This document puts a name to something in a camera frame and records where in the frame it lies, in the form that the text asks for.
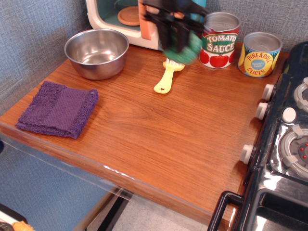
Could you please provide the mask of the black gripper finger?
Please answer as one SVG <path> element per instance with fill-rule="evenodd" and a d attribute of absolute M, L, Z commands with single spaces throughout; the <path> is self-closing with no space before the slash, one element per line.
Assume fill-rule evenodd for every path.
<path fill-rule="evenodd" d="M 180 53 L 188 44 L 190 29 L 185 24 L 176 25 L 177 52 Z"/>
<path fill-rule="evenodd" d="M 167 50 L 172 45 L 171 23 L 159 23 L 157 26 L 161 47 Z"/>

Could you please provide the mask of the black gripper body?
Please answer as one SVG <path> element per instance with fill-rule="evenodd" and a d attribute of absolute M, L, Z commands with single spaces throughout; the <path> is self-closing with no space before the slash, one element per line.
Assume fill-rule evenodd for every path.
<path fill-rule="evenodd" d="M 193 20 L 191 14 L 197 14 L 201 17 L 206 17 L 209 14 L 209 9 L 192 0 L 145 0 L 143 5 L 158 10 L 158 13 L 147 11 L 144 15 L 147 21 L 156 24 L 158 28 L 183 27 L 203 32 L 203 23 Z"/>

